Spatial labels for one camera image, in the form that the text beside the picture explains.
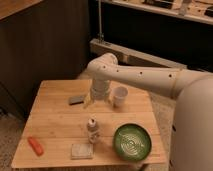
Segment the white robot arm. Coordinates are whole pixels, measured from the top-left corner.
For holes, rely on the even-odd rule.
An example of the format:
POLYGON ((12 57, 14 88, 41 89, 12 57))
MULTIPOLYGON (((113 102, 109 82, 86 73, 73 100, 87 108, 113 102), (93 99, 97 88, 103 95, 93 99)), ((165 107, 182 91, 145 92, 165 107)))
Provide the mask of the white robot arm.
POLYGON ((121 66, 112 53, 91 60, 87 71, 88 101, 107 98, 112 81, 174 99, 169 171, 213 171, 213 73, 121 66))

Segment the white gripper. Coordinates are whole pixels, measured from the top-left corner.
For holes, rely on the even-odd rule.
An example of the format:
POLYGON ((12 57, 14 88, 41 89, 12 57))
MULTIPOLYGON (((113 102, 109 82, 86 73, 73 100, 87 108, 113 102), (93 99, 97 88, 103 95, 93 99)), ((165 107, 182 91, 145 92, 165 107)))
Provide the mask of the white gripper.
POLYGON ((90 104, 92 104, 92 99, 93 100, 107 100, 108 99, 108 104, 111 107, 114 107, 114 102, 113 102, 112 98, 109 97, 109 93, 110 93, 110 82, 109 81, 93 79, 91 88, 90 88, 90 93, 88 93, 84 98, 83 108, 86 109, 90 104))

